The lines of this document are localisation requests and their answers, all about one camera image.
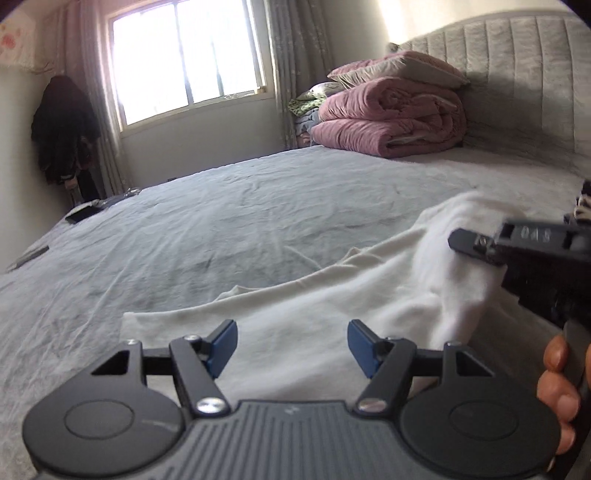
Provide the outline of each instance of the window frame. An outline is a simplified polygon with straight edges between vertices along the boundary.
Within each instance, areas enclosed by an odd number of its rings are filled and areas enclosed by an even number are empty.
[[[187,93],[187,101],[189,104],[177,109],[169,110],[167,112],[158,113],[138,122],[134,122],[133,124],[127,124],[125,118],[125,109],[123,103],[119,99],[115,79],[115,67],[113,62],[115,53],[115,36],[113,25],[117,20],[127,15],[151,10],[163,5],[174,5],[175,13],[177,13],[177,5],[183,1],[184,0],[144,0],[133,2],[125,8],[108,14],[105,18],[105,26],[107,29],[105,53],[107,56],[112,96],[115,101],[117,117],[119,120],[119,130],[121,131],[122,136],[126,136],[126,133],[130,134],[133,131],[144,129],[147,126],[151,126],[151,124],[160,124],[171,116],[187,116],[190,112],[196,112],[198,109],[203,109],[204,107],[208,107],[206,110],[209,110],[211,108],[218,108],[221,106],[236,105],[237,103],[242,102],[269,99],[275,96],[274,85],[272,81],[273,75],[271,68],[271,48],[269,44],[267,16],[265,13],[263,0],[241,0],[244,14],[248,20],[247,32],[254,59],[255,78],[258,84],[257,89],[249,90],[247,92],[231,93],[228,95],[218,96],[208,100],[203,100],[201,102],[193,103],[191,86],[189,83],[184,59],[183,45],[180,42],[178,16],[176,16],[178,41],[180,45],[181,62],[183,65],[184,84]]]

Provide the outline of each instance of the green patterned cloth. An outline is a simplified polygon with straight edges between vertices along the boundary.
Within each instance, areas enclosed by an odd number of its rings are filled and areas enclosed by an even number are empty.
[[[326,101],[326,98],[312,97],[311,99],[303,99],[302,97],[303,95],[300,95],[298,98],[290,100],[290,103],[287,104],[287,108],[295,116],[302,116],[310,110],[318,108]]]

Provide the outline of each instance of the pink pillow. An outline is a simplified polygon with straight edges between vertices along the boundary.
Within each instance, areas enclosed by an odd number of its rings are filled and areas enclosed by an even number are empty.
[[[457,68],[443,60],[414,50],[402,50],[381,59],[354,61],[329,73],[328,77],[353,88],[380,77],[402,77],[456,89],[470,83]]]

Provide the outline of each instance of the curtain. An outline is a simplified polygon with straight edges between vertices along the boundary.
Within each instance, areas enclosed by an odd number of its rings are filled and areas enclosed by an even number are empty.
[[[320,0],[265,0],[275,97],[287,149],[297,148],[292,113],[287,103],[325,82],[334,68],[326,40]]]
[[[105,35],[99,0],[74,0],[46,18],[43,43],[51,76],[68,75],[90,99],[101,133],[96,145],[100,173],[93,172],[93,178],[99,191],[103,187],[112,196],[132,185],[103,53]]]

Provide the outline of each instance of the pink folded comforter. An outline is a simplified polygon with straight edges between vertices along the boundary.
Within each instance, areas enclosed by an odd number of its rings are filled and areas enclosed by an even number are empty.
[[[466,133],[459,97],[435,85],[383,77],[337,93],[320,108],[315,142],[383,158],[452,148]]]

